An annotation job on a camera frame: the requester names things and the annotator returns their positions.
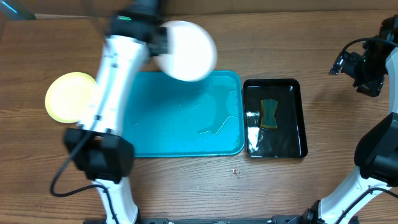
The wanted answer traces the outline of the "white plate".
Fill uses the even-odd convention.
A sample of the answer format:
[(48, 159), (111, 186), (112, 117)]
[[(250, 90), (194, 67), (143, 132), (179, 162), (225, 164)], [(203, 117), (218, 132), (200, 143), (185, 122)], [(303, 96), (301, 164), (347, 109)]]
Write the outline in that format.
[(161, 71), (177, 80), (197, 82), (214, 70), (216, 45), (204, 28), (188, 21), (168, 21), (161, 26), (166, 28), (168, 47), (166, 54), (155, 57)]

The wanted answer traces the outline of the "green yellow sponge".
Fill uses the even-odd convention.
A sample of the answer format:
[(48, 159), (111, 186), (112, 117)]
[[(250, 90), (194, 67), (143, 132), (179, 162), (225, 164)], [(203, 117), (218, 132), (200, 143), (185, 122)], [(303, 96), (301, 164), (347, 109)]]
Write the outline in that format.
[(264, 99), (261, 101), (261, 128), (277, 129), (277, 121), (275, 118), (277, 105), (278, 101), (273, 99)]

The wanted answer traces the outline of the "yellow plate with sauce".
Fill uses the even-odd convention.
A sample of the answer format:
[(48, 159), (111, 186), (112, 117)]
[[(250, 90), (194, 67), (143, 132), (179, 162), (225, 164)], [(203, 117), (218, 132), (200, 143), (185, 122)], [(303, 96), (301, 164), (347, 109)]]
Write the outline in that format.
[(45, 95), (45, 109), (60, 123), (76, 123), (84, 115), (96, 92), (96, 81), (82, 72), (71, 72), (57, 78)]

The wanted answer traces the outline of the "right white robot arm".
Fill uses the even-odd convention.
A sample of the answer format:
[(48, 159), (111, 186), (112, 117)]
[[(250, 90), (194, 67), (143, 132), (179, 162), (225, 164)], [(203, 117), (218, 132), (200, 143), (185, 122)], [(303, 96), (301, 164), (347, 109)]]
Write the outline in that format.
[(350, 175), (313, 206), (312, 223), (349, 223), (367, 203), (397, 187), (397, 49), (386, 58), (389, 75), (387, 116), (363, 136)]

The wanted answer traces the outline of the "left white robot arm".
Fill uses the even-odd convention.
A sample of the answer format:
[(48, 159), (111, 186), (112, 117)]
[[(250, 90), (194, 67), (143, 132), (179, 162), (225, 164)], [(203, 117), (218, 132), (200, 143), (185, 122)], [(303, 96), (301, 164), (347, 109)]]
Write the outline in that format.
[(92, 183), (72, 190), (96, 188), (106, 212), (103, 223), (142, 223), (132, 199), (129, 174), (134, 146), (123, 135), (123, 121), (134, 77), (147, 61), (167, 52), (167, 31), (160, 15), (120, 11), (110, 20), (109, 35), (96, 77), (99, 92), (77, 128), (63, 137), (70, 162)]

